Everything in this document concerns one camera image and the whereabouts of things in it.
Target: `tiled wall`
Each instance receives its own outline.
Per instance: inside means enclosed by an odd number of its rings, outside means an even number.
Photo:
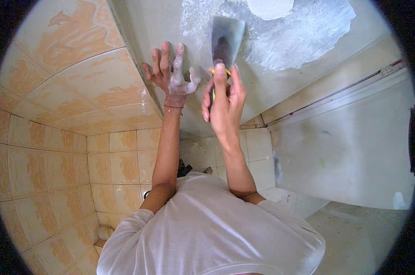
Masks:
[[[83,135],[0,109],[0,212],[35,274],[96,272],[86,149]]]
[[[160,128],[87,137],[91,190],[102,225],[116,228],[151,189]]]
[[[83,135],[161,127],[105,0],[41,0],[0,70],[0,108]]]

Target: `wall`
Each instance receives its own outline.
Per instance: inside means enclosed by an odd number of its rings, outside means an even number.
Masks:
[[[93,274],[98,219],[86,137],[0,109],[0,212],[35,274]]]
[[[99,222],[113,229],[151,189],[160,128],[87,137],[89,175]]]

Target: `left hand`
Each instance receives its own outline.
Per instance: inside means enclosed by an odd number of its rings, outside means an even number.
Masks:
[[[173,63],[173,74],[169,69],[169,42],[162,42],[162,52],[160,58],[160,50],[152,50],[152,73],[151,66],[142,63],[146,72],[146,78],[152,80],[166,94],[165,105],[168,107],[182,108],[186,102],[186,98],[193,93],[201,79],[195,75],[195,70],[189,69],[191,82],[186,82],[183,78],[184,45],[178,44],[177,54]]]

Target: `right hand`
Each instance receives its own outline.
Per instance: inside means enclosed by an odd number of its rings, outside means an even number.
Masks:
[[[206,122],[210,121],[223,148],[228,148],[230,142],[239,142],[239,124],[246,101],[247,90],[243,86],[238,67],[234,65],[230,71],[232,86],[229,96],[226,95],[227,74],[223,63],[215,66],[214,77],[203,92],[201,110]],[[215,101],[209,112],[210,89],[215,84]]]

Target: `putty knife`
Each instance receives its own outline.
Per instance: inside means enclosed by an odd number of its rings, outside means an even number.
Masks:
[[[214,66],[224,63],[228,77],[243,40],[246,23],[242,20],[215,16],[212,19],[212,60]],[[210,108],[215,100],[215,86],[210,90]]]

